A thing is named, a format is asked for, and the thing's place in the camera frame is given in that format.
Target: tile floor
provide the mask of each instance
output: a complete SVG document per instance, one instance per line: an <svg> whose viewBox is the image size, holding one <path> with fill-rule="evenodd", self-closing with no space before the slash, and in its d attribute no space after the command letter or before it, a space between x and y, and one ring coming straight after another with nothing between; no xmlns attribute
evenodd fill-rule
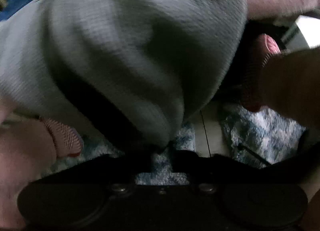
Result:
<svg viewBox="0 0 320 231"><path fill-rule="evenodd" d="M201 157L210 157L212 154L229 156L218 122L217 110L218 103L210 102L190 120L195 128L196 152Z"/></svg>

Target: floor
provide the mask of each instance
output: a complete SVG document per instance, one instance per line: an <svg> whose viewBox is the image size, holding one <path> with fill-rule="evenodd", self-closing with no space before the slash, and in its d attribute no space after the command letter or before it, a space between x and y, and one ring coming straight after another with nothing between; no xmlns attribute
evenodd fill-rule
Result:
<svg viewBox="0 0 320 231"><path fill-rule="evenodd" d="M210 157L213 154L229 156L217 111L218 103L210 102L190 120L195 128L196 152L201 157Z"/></svg>

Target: black round pad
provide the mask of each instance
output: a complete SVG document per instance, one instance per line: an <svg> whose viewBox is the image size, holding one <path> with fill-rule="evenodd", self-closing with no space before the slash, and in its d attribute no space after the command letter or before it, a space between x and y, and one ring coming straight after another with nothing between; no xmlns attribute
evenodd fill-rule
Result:
<svg viewBox="0 0 320 231"><path fill-rule="evenodd" d="M105 203L99 185L31 184L18 197L18 208L30 223L44 227L80 227L95 220Z"/></svg>
<svg viewBox="0 0 320 231"><path fill-rule="evenodd" d="M301 219L308 206L297 185L228 185L221 194L227 214L248 227L284 228Z"/></svg>

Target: grout line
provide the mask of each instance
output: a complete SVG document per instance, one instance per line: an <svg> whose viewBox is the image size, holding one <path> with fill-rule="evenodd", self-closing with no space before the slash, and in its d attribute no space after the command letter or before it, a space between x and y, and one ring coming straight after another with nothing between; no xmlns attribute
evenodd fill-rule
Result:
<svg viewBox="0 0 320 231"><path fill-rule="evenodd" d="M200 111L200 114L201 114L202 123L203 123L203 127L204 127L205 138L207 139L207 146L208 146L208 150L209 150L209 156L211 157L211 152L210 152L210 147L209 147L209 142L208 142L208 137L207 137L207 131L206 131L205 125L204 125L202 111Z"/></svg>

